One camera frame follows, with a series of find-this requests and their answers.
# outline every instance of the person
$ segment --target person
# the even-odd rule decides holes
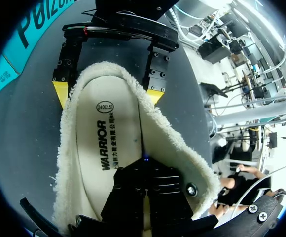
[[[217,199],[217,206],[212,204],[209,209],[209,213],[215,215],[218,219],[223,216],[228,210],[234,210],[232,205],[236,204],[241,196],[259,179],[264,178],[266,175],[260,172],[256,167],[244,166],[239,164],[237,169],[241,172],[248,172],[255,175],[254,179],[245,179],[243,176],[239,176],[238,173],[230,175],[227,178],[220,178],[221,185],[228,190],[225,195],[219,195]],[[266,178],[257,184],[241,201],[240,206],[237,208],[238,211],[244,211],[249,205],[253,204],[259,196],[268,195],[273,196],[283,189],[276,191],[271,190],[271,179]],[[279,203],[281,203],[283,196],[276,197]]]

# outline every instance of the black shirt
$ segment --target black shirt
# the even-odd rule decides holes
[[[224,196],[218,197],[218,202],[223,203],[229,206],[236,204],[241,196],[256,182],[258,178],[255,179],[248,179],[246,180],[243,176],[237,176],[235,178],[235,188],[230,189],[229,193]],[[241,201],[242,205],[251,205],[259,192],[259,189],[262,188],[270,188],[271,186],[271,179],[267,178],[257,184]]]

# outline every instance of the shoe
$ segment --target shoe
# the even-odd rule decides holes
[[[116,169],[141,158],[141,133],[149,156],[177,168],[184,185],[197,186],[198,195],[187,196],[193,219],[217,198],[219,180],[213,170],[117,64],[96,63],[81,72],[65,104],[60,132],[53,222],[63,234],[78,214],[101,220]]]

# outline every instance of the person's hand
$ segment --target person's hand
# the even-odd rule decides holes
[[[215,205],[212,204],[211,207],[209,208],[209,213],[211,215],[215,215],[217,219],[220,219],[226,212],[228,212],[229,208],[230,208],[229,205],[226,206],[220,205],[218,208],[216,208]]]
[[[240,170],[240,171],[245,171],[245,166],[243,164],[239,164],[237,166],[237,168]]]

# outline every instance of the machinery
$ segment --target machinery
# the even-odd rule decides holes
[[[170,53],[178,45],[178,34],[172,28],[156,22],[177,0],[115,1],[97,0],[92,21],[63,27],[66,42],[62,45],[52,82],[64,106],[69,91],[77,79],[77,64],[83,42],[90,37],[113,39],[144,39],[151,41],[142,86],[153,102],[166,91],[166,69]],[[102,221],[78,215],[76,223],[69,224],[73,237],[143,235],[144,199],[150,202],[151,233],[153,237],[180,236],[263,236],[277,222],[282,206],[269,196],[262,196],[254,205],[228,223],[214,229],[215,216],[192,220],[193,212],[182,190],[196,196],[197,187],[182,187],[179,170],[166,167],[147,157],[128,167],[120,167],[114,176],[114,187],[101,212]],[[26,198],[21,206],[48,236],[62,236]]]

